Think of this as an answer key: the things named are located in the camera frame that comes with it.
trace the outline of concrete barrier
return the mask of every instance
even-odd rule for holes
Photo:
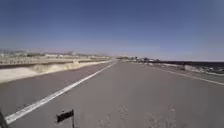
[[[101,62],[88,62],[88,63],[63,63],[63,64],[36,64],[26,67],[16,67],[16,68],[7,68],[0,69],[0,83],[10,82],[18,79],[34,77],[38,75],[54,73],[64,70],[74,70],[85,66],[91,66],[101,63],[108,63],[110,61],[101,61]]]

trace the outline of road marking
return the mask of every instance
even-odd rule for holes
[[[172,71],[168,71],[168,70],[164,70],[164,69],[158,69],[158,68],[155,68],[155,69],[160,70],[160,71],[164,71],[164,72],[168,72],[168,73],[172,73],[172,74],[175,74],[175,75],[179,75],[179,76],[189,77],[191,79],[197,79],[197,80],[202,80],[202,81],[206,81],[206,82],[213,83],[213,84],[224,85],[224,83],[221,83],[221,82],[207,80],[207,79],[196,77],[196,76],[190,76],[190,75],[177,73],[177,72],[172,72]]]
[[[107,67],[105,67],[105,68],[103,68],[103,69],[101,69],[101,70],[99,70],[99,71],[97,71],[97,72],[95,72],[95,73],[93,73],[93,74],[91,74],[91,75],[89,75],[89,76],[87,76],[87,77],[85,77],[85,78],[83,78],[83,79],[81,79],[81,80],[79,80],[79,81],[77,81],[77,82],[75,82],[75,83],[73,83],[73,84],[71,84],[71,85],[68,85],[67,87],[65,87],[65,88],[63,88],[63,89],[61,89],[61,90],[59,90],[59,91],[57,91],[57,92],[55,92],[55,93],[45,97],[44,99],[42,99],[40,101],[37,101],[37,102],[35,102],[35,103],[33,103],[33,104],[23,108],[22,110],[17,111],[16,113],[13,113],[13,114],[5,117],[6,122],[8,124],[11,124],[12,122],[16,121],[17,119],[25,116],[26,114],[34,111],[35,109],[43,106],[44,104],[50,102],[51,100],[53,100],[54,98],[62,95],[63,93],[73,89],[75,86],[77,86],[77,85],[81,84],[82,82],[92,78],[93,76],[95,76],[98,73],[104,71],[105,69],[113,66],[114,64],[116,64],[116,62],[111,64],[111,65],[109,65],[109,66],[107,66]]]

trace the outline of blue sky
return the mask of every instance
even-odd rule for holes
[[[221,0],[1,0],[0,47],[224,60]]]

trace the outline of small black sign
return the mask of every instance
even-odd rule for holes
[[[71,110],[71,111],[68,111],[68,112],[65,112],[65,113],[62,113],[60,115],[57,115],[57,123],[60,123],[70,117],[73,117],[74,118],[74,110]]]

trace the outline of road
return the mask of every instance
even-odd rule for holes
[[[1,84],[3,114],[7,117],[108,65]],[[163,120],[161,127],[169,122],[177,128],[223,128],[222,81],[221,77],[118,62],[10,123],[10,127],[71,128],[70,120],[56,124],[55,117],[75,109],[80,128],[97,128],[108,122],[111,128],[145,128],[148,115]]]

